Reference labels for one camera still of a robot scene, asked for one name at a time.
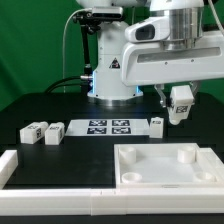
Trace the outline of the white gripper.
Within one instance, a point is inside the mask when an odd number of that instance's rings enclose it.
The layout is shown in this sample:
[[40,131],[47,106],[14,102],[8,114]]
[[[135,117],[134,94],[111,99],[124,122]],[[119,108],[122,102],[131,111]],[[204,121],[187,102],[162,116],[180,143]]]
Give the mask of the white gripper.
[[166,107],[163,92],[167,83],[190,82],[195,97],[201,82],[224,78],[224,36],[205,34],[193,49],[164,51],[159,42],[125,45],[122,52],[121,80],[127,86],[155,85],[160,105]]

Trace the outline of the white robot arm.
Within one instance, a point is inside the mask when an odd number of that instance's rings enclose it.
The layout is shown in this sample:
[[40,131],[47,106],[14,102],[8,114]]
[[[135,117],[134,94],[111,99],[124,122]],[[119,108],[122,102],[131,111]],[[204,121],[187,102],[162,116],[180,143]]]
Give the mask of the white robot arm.
[[224,35],[204,32],[205,0],[76,0],[80,25],[98,35],[88,98],[140,98],[141,86],[224,78]]

